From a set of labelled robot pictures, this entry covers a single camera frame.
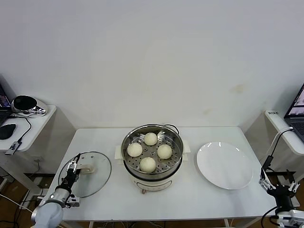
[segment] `white wall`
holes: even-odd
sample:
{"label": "white wall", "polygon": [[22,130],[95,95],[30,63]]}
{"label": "white wall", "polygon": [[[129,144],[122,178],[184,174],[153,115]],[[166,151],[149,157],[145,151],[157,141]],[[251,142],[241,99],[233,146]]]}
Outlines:
{"label": "white wall", "polygon": [[240,125],[304,73],[301,0],[0,2],[0,71],[75,128]]}

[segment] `computer mouse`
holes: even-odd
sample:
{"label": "computer mouse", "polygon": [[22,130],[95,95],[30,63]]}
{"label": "computer mouse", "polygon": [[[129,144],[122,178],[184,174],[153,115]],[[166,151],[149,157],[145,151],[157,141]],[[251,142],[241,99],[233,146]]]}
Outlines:
{"label": "computer mouse", "polygon": [[0,127],[0,139],[8,139],[16,128],[15,124],[8,124]]}

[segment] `white table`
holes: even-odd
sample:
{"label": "white table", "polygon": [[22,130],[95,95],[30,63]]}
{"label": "white table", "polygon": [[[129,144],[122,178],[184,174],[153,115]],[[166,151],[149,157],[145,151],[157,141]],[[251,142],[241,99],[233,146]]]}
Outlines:
{"label": "white table", "polygon": [[[28,121],[32,124],[32,128],[22,138],[22,144],[17,151],[27,151],[31,147],[39,133],[56,111],[56,106],[54,105],[48,105],[48,108],[49,111],[46,115],[39,118],[28,118]],[[7,119],[2,125],[7,124],[15,124],[16,129],[10,138],[0,141],[0,152],[5,152],[13,144],[13,142],[17,141],[29,128],[28,122],[21,118]]]}
{"label": "white table", "polygon": [[[56,111],[56,106],[48,105],[48,107],[49,111],[45,116],[39,118],[28,118],[28,121],[32,124],[32,128],[22,138],[22,144],[15,153],[26,151],[33,144],[39,133],[42,131],[44,126],[47,124],[51,116]],[[40,194],[41,189],[26,175],[24,175],[22,170],[17,165],[15,165],[13,162],[10,162],[11,155],[4,154],[5,151],[13,144],[13,142],[17,141],[24,134],[24,132],[27,131],[27,129],[29,128],[29,124],[25,119],[21,118],[7,119],[3,123],[3,125],[7,124],[16,124],[16,129],[10,138],[6,140],[0,140],[0,167],[4,169],[13,178],[18,180],[32,193]]]}
{"label": "white table", "polygon": [[[112,163],[112,173],[106,185],[94,195],[81,199],[79,208],[64,209],[64,221],[106,220],[177,220],[248,218],[251,225],[276,205],[258,184],[260,163],[243,132],[238,127],[179,128],[191,153],[183,161],[172,186],[159,192],[141,194],[131,183],[128,172],[114,159],[115,146],[120,145],[131,129],[78,129],[59,166],[47,197],[58,185],[63,165],[80,152],[104,153]],[[241,190],[221,189],[199,173],[195,156],[199,148],[210,141],[223,141],[240,148],[250,158],[254,168],[251,183]]]}

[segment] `steamed bun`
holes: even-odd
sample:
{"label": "steamed bun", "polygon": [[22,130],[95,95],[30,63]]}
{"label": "steamed bun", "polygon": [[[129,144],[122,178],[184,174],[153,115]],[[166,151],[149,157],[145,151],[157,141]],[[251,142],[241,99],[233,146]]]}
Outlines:
{"label": "steamed bun", "polygon": [[153,172],[156,169],[156,162],[153,158],[144,158],[141,160],[141,163],[139,163],[139,168],[143,172]]}
{"label": "steamed bun", "polygon": [[143,141],[145,144],[147,144],[148,146],[153,146],[157,143],[157,135],[154,133],[147,133],[144,138]]}
{"label": "steamed bun", "polygon": [[157,149],[157,155],[161,158],[161,159],[168,159],[171,157],[172,155],[172,149],[170,146],[168,145],[161,145],[159,146],[159,148]]}
{"label": "steamed bun", "polygon": [[130,155],[131,157],[138,157],[139,155],[142,154],[143,148],[138,143],[132,143],[128,146],[127,152],[128,155]]}

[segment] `wooden floor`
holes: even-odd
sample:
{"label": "wooden floor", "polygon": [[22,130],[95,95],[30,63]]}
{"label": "wooden floor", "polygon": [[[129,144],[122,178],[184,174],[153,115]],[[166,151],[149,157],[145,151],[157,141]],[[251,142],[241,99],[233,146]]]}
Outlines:
{"label": "wooden floor", "polygon": [[[44,178],[41,182],[40,186],[43,188],[48,188],[49,184],[51,184],[52,178]],[[23,200],[23,196],[26,194],[27,189],[23,187],[16,180],[13,183],[6,184],[5,188],[2,190],[1,194],[11,198],[16,202],[20,202]],[[297,191],[296,195],[299,200],[301,206],[298,210],[304,210],[304,181],[301,181],[301,185]],[[35,201],[30,203],[29,209],[33,210],[35,208]],[[0,197],[0,228],[18,228],[14,227],[13,223],[7,223],[3,221],[17,221],[19,228],[30,228],[32,223],[30,221],[31,213],[27,210],[19,210],[18,206],[13,204],[12,202]],[[229,220],[229,223],[232,226],[242,221],[242,219],[234,219]],[[224,227],[225,222],[223,219],[219,220],[196,220],[196,221],[158,221],[155,222],[163,228],[215,228],[215,227]],[[88,222],[79,222],[84,228],[88,228]],[[275,228],[276,226],[272,225],[268,219],[265,219],[264,225],[266,228]],[[157,226],[150,224],[149,222],[95,222],[94,228],[98,227],[106,227],[106,228],[156,228]],[[251,226],[251,228],[260,228],[260,221],[256,222]]]}

